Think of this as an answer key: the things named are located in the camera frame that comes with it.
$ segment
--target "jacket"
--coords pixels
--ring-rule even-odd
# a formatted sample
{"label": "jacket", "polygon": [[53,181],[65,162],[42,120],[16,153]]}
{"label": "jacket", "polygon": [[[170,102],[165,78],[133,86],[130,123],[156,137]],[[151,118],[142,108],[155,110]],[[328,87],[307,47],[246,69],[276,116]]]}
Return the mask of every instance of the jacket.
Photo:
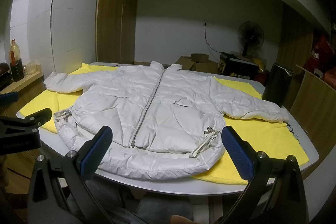
{"label": "jacket", "polygon": [[223,114],[236,119],[288,121],[288,112],[239,90],[171,65],[121,66],[80,75],[52,73],[48,90],[83,90],[54,114],[59,136],[78,150],[102,126],[113,142],[99,168],[138,179],[172,179],[209,170],[225,152]]}

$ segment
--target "plastic bottle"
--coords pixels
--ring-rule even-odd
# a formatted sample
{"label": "plastic bottle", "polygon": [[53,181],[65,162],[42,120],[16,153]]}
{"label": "plastic bottle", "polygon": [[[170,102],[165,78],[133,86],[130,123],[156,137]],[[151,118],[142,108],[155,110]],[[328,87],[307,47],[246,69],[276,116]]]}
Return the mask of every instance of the plastic bottle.
{"label": "plastic bottle", "polygon": [[13,81],[20,81],[24,77],[24,74],[22,60],[20,56],[20,49],[19,46],[15,43],[15,39],[12,40],[12,45],[9,51],[9,59]]}

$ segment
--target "black trash can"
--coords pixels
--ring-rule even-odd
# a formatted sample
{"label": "black trash can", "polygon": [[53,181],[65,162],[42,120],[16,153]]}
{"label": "black trash can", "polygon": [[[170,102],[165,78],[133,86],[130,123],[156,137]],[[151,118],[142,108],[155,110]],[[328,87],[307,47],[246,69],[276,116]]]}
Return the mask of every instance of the black trash can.
{"label": "black trash can", "polygon": [[293,71],[291,69],[274,63],[262,99],[273,102],[281,107],[289,89],[292,76]]}

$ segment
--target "yellow cloth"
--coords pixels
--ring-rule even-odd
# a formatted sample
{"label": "yellow cloth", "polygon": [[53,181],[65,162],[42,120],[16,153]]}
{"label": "yellow cloth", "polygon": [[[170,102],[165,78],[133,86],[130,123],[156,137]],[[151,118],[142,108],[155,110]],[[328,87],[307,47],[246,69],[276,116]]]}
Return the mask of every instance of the yellow cloth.
{"label": "yellow cloth", "polygon": [[[261,94],[248,83],[215,79],[223,85],[261,99]],[[238,135],[248,141],[256,151],[264,151],[269,157],[277,159],[285,159],[288,155],[294,155],[299,165],[303,165],[309,160],[285,123],[257,119],[235,120],[228,116],[224,116],[224,119],[226,125],[232,126]],[[195,175],[193,178],[224,184],[247,184],[247,181],[240,177],[227,151],[209,171]]]}
{"label": "yellow cloth", "polygon": [[[108,67],[108,66],[93,66],[82,63],[82,67],[74,72],[70,73],[71,75],[78,75],[81,73],[94,72],[99,70],[116,70],[117,67]],[[23,116],[28,116],[33,114],[41,109],[49,107],[51,109],[52,115],[55,112],[62,109],[66,109],[74,104],[79,96],[83,94],[82,91],[72,92],[69,94],[57,93],[54,91],[45,90],[40,95],[36,96],[28,104],[20,109],[20,113]],[[49,122],[45,123],[42,126],[44,129],[57,133],[54,120],[51,119]]]}
{"label": "yellow cloth", "polygon": [[[117,67],[90,66],[82,64],[82,67],[71,74],[80,74],[98,70],[116,70]],[[248,83],[215,78],[223,85],[241,90],[254,97],[261,98],[261,95]],[[57,111],[68,108],[82,94],[82,91],[70,94],[61,94],[45,90],[39,96],[26,104],[20,113],[28,116],[43,108],[49,107],[54,114]],[[287,129],[285,123],[265,122],[257,119],[235,120],[225,116],[228,126],[232,126],[239,136],[248,141],[256,151],[265,151],[269,157],[285,159],[288,155],[294,155],[299,165],[308,161],[308,157],[294,138],[293,134]],[[53,119],[43,125],[43,128],[57,133]],[[228,152],[207,172],[193,176],[196,179],[225,183],[225,184],[247,184],[246,180],[241,179],[236,167],[234,166]]]}

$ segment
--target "jacket sleeve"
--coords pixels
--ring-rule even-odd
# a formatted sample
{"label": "jacket sleeve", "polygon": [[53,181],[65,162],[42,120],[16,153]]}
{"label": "jacket sleeve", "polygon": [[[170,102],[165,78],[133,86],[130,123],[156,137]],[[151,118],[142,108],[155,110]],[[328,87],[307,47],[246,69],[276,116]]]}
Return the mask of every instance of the jacket sleeve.
{"label": "jacket sleeve", "polygon": [[107,78],[112,78],[115,71],[96,71],[82,73],[78,75],[67,75],[66,73],[53,72],[44,80],[48,90],[59,93],[71,93],[83,90],[86,92],[92,85],[99,83]]}
{"label": "jacket sleeve", "polygon": [[257,118],[269,122],[289,120],[286,109],[222,85],[213,77],[210,79],[210,97],[219,111],[235,119]]}

